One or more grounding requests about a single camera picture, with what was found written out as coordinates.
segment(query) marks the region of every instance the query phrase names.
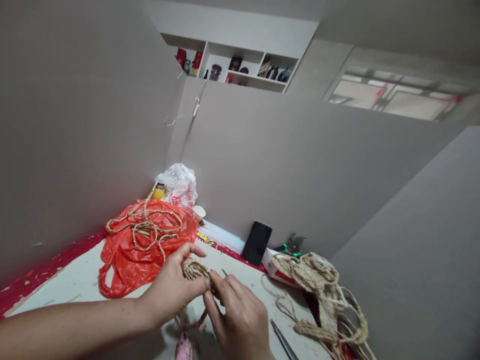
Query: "smartphone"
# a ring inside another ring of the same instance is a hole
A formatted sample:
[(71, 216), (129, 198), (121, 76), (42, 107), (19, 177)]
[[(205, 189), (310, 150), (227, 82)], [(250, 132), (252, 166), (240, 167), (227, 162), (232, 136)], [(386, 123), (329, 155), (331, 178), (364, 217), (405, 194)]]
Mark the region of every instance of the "smartphone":
[(251, 226), (250, 234), (246, 240), (245, 247), (241, 252), (242, 259), (249, 263), (259, 266), (262, 263), (267, 243), (269, 242), (272, 228), (254, 221)]

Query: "twine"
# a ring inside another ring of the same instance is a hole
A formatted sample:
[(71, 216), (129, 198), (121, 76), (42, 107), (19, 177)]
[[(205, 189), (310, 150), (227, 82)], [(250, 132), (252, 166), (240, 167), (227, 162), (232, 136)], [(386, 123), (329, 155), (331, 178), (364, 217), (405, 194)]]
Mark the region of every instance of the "twine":
[[(183, 276), (187, 280), (195, 280), (196, 278), (205, 278), (210, 280), (210, 291), (214, 297), (220, 300), (220, 295), (215, 287), (214, 283), (212, 282), (212, 278), (210, 277), (210, 270), (203, 265), (200, 261), (196, 259), (189, 258), (183, 262)], [(189, 329), (196, 329), (199, 328), (200, 325), (204, 322), (205, 318), (207, 317), (207, 309), (203, 311), (200, 316), (200, 319), (193, 323), (193, 324), (186, 324), (183, 323), (182, 327), (184, 330)]]
[[(110, 233), (116, 234), (116, 233), (121, 232), (123, 229), (126, 229), (128, 227), (133, 226), (133, 228), (131, 230), (131, 234), (132, 234), (132, 237), (133, 237), (133, 243), (134, 243), (135, 247), (140, 251), (146, 252), (146, 251), (150, 250), (155, 244), (158, 244), (158, 247), (160, 248), (161, 254), (163, 255), (163, 262), (165, 262), (167, 260), (167, 257), (165, 256), (165, 251), (162, 248), (161, 242), (164, 241), (164, 240), (177, 238), (178, 235), (173, 233), (173, 232), (175, 232), (177, 230), (180, 230), (183, 226), (183, 222), (182, 222), (182, 219), (180, 218), (180, 216), (178, 216), (173, 211), (169, 211), (169, 210), (149, 210), (149, 209), (147, 209), (147, 203), (152, 198), (152, 195), (154, 193), (155, 188), (157, 187), (157, 184), (158, 184), (158, 182), (155, 182), (155, 185), (153, 185), (153, 188), (151, 189), (150, 194), (148, 194), (148, 197), (145, 200), (137, 200), (136, 201), (137, 202), (136, 206), (133, 207), (132, 209), (130, 209), (129, 211), (127, 211), (127, 213), (125, 214), (124, 217), (122, 217), (121, 219), (111, 219), (109, 222), (107, 222), (106, 223), (106, 229)], [(143, 210), (140, 211), (140, 212), (136, 212), (142, 205), (143, 205)], [(148, 213), (170, 214), (170, 215), (172, 215), (173, 217), (176, 218), (176, 220), (178, 221), (180, 226), (176, 227), (176, 228), (173, 228), (173, 229), (162, 229), (158, 225), (156, 225), (153, 221), (151, 221), (149, 219)], [(127, 219), (128, 217), (136, 217), (136, 216), (143, 216), (145, 221), (140, 222), (140, 223), (129, 222), (128, 224), (123, 225), (118, 230), (113, 230), (110, 227), (110, 223), (112, 223), (112, 222), (113, 223), (120, 223), (123, 220)], [(155, 233), (155, 240), (149, 246), (141, 247), (137, 243), (137, 238), (135, 237), (135, 233), (139, 233), (139, 234), (150, 237), (152, 229)], [(159, 238), (159, 232), (164, 233), (164, 235), (161, 236), (160, 238)]]
[[(334, 360), (346, 359), (342, 344), (349, 345), (362, 360), (376, 360), (367, 344), (369, 335), (367, 320), (352, 293), (338, 285), (339, 273), (331, 263), (314, 252), (302, 256), (300, 260), (285, 254), (277, 254), (272, 261), (282, 274), (294, 279), (304, 290), (313, 293), (318, 301), (321, 327), (305, 319), (298, 319), (287, 294), (278, 295), (268, 289), (262, 276), (261, 283), (264, 289), (276, 298), (275, 304), (278, 309), (295, 321), (293, 328), (298, 334), (319, 342)], [(290, 302), (291, 310), (281, 302), (283, 299)], [(354, 312), (358, 327), (343, 313), (345, 310)]]

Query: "window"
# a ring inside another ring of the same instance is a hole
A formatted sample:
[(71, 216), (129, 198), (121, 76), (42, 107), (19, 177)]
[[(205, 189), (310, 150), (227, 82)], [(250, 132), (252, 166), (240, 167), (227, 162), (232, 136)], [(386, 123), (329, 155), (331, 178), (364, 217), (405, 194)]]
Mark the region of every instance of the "window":
[(343, 104), (409, 118), (441, 122), (471, 89), (455, 84), (349, 67), (329, 103)]

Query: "hand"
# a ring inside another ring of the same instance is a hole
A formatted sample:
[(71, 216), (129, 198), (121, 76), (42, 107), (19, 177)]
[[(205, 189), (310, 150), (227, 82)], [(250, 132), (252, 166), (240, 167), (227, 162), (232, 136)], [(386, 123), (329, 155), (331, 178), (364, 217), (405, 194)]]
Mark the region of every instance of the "hand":
[(210, 291), (203, 294), (203, 302), (225, 358), (274, 360), (265, 305), (235, 276), (228, 275), (223, 279), (214, 270), (210, 271), (210, 276), (225, 305), (225, 315), (220, 312)]
[(184, 278), (184, 260), (194, 253), (204, 258), (206, 255), (195, 244), (187, 242), (168, 257), (156, 279), (136, 301), (136, 307), (150, 328), (158, 327), (173, 319), (193, 299), (210, 288), (210, 280)]

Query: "ceiling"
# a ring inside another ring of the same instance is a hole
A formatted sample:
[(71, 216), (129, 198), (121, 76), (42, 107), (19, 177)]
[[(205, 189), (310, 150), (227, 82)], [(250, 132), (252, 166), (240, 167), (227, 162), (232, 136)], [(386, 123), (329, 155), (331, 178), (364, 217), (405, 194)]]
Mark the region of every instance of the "ceiling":
[(169, 0), (215, 8), (320, 21), (347, 0)]
[(315, 38), (480, 66), (480, 0), (172, 0), (319, 21)]

